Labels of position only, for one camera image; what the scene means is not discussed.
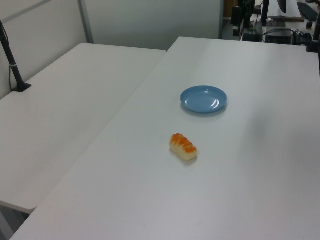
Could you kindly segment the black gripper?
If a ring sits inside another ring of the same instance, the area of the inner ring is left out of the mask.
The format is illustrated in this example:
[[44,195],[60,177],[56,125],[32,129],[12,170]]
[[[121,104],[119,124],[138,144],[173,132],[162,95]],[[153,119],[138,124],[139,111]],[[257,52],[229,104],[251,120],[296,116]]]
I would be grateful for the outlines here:
[[240,35],[240,23],[242,17],[242,8],[240,6],[233,6],[231,13],[231,24],[233,25],[233,36]]

